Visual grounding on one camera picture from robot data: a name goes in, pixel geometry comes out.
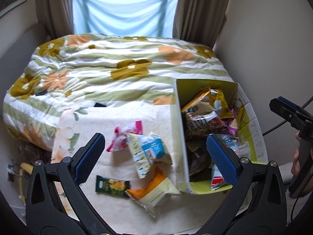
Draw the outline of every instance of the light blue sheet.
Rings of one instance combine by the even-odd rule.
[[[177,0],[73,0],[74,32],[172,37]]]

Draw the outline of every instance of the headboard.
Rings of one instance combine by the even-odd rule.
[[[43,24],[37,23],[27,30],[0,58],[0,67],[3,68],[0,80],[0,116],[2,116],[2,104],[7,90],[23,73],[36,47],[46,40],[46,29]]]

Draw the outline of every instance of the black cable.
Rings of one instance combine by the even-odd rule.
[[[302,105],[301,108],[305,108],[306,106],[308,106],[311,102],[313,101],[313,96],[305,103]],[[268,131],[264,132],[262,134],[262,136],[265,136],[267,134],[269,134],[270,132],[276,130],[278,127],[281,127],[283,124],[285,124],[287,122],[287,120],[282,121],[281,123],[277,124],[276,126],[274,126],[273,128],[269,129]]]
[[[299,197],[295,200],[295,203],[294,203],[292,210],[291,210],[291,214],[290,214],[290,220],[291,221],[293,220],[293,211],[295,210],[295,205],[297,204],[298,199],[299,199]]]

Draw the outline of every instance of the open box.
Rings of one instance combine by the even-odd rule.
[[[210,187],[210,180],[200,182],[189,181],[181,108],[206,86],[210,86],[211,89],[221,89],[229,107],[235,108],[235,110],[241,110],[241,115],[240,117],[238,116],[238,119],[240,119],[238,138],[241,144],[246,144],[250,148],[249,154],[245,156],[254,162],[268,162],[264,139],[255,112],[238,83],[222,80],[177,79],[175,81],[176,105],[173,105],[174,108],[172,109],[172,118],[174,121],[177,121],[173,123],[174,146],[179,158],[176,167],[176,182],[180,191],[191,194],[210,194],[231,188],[231,185],[225,185],[213,191]]]

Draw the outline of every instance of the brown curtain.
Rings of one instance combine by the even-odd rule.
[[[35,0],[37,20],[52,39],[73,34],[72,0]]]
[[[229,0],[178,0],[173,38],[213,48],[222,29]]]

